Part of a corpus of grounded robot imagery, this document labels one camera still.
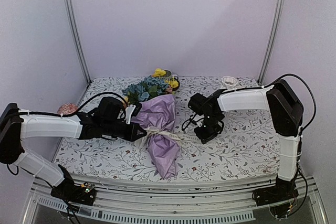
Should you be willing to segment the purple pink wrapping paper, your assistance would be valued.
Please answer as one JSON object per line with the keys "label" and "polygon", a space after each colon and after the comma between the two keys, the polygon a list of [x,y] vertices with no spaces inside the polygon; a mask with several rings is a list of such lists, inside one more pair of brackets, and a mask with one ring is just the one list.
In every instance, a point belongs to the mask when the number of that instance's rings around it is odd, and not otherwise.
{"label": "purple pink wrapping paper", "polygon": [[138,123],[147,135],[134,142],[139,149],[145,147],[162,179],[176,175],[175,159],[180,147],[171,138],[175,125],[175,97],[160,95],[142,102],[142,108],[132,122]]}

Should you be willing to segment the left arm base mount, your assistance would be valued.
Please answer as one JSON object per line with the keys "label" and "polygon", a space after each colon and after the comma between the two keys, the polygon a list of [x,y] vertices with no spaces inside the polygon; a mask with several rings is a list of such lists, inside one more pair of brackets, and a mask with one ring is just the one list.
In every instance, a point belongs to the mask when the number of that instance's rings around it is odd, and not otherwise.
{"label": "left arm base mount", "polygon": [[72,180],[64,180],[58,186],[53,187],[50,195],[66,202],[74,202],[82,205],[93,206],[96,198],[95,184],[84,182],[75,185]]}

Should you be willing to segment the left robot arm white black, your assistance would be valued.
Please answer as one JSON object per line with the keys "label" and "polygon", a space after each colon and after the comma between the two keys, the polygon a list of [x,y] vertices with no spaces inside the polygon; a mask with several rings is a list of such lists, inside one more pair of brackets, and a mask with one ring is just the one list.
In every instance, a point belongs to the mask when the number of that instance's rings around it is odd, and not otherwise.
{"label": "left robot arm white black", "polygon": [[104,97],[97,108],[89,112],[53,114],[20,110],[17,104],[7,105],[1,115],[1,163],[16,165],[37,176],[53,187],[67,200],[78,195],[66,169],[42,156],[24,149],[22,140],[35,137],[67,137],[78,140],[108,137],[134,142],[147,135],[131,118],[140,111],[140,105],[124,106],[122,101]]}

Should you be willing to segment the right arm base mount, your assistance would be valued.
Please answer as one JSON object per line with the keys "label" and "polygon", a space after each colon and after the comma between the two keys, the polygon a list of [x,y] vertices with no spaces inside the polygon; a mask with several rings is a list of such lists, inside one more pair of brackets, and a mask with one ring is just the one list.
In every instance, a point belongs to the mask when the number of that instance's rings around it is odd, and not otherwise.
{"label": "right arm base mount", "polygon": [[287,218],[292,212],[299,193],[296,186],[270,186],[253,191],[252,199],[257,206],[268,206],[277,219]]}

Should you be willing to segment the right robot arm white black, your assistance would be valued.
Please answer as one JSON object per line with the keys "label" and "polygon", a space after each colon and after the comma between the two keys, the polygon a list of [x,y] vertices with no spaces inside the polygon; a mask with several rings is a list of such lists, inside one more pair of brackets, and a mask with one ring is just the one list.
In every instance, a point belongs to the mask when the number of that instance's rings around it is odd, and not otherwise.
{"label": "right robot arm white black", "polygon": [[272,125],[280,143],[280,165],[277,177],[281,181],[271,190],[276,201],[291,194],[297,173],[298,149],[303,117],[303,105],[290,85],[280,79],[273,84],[255,88],[220,89],[208,97],[200,93],[191,96],[188,108],[203,118],[194,132],[203,144],[221,134],[225,113],[240,110],[270,112]]}

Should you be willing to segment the artificial flower bouquet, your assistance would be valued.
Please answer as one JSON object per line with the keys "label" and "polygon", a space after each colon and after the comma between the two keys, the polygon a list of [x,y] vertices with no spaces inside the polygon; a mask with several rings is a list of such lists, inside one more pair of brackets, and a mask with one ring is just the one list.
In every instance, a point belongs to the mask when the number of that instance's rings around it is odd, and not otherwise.
{"label": "artificial flower bouquet", "polygon": [[161,95],[173,94],[170,84],[165,82],[160,76],[165,75],[165,70],[157,68],[154,73],[145,77],[142,81],[128,85],[123,91],[129,104],[136,104],[151,100]]}

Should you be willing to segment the cream ribbon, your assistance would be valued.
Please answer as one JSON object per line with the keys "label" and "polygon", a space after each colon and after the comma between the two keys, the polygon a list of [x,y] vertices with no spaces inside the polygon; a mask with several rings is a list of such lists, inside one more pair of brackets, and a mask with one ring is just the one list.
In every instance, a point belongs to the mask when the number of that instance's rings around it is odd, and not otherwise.
{"label": "cream ribbon", "polygon": [[161,135],[161,136],[165,136],[171,140],[173,140],[177,145],[181,145],[184,142],[187,141],[193,141],[196,142],[199,139],[196,136],[193,135],[188,135],[185,133],[173,133],[173,132],[169,132],[169,131],[163,131],[158,129],[157,127],[154,126],[150,126],[145,128],[147,135],[139,140],[136,140],[135,142],[133,142],[133,145],[138,148],[141,149],[145,144],[148,143],[148,139],[152,136],[152,135]]}

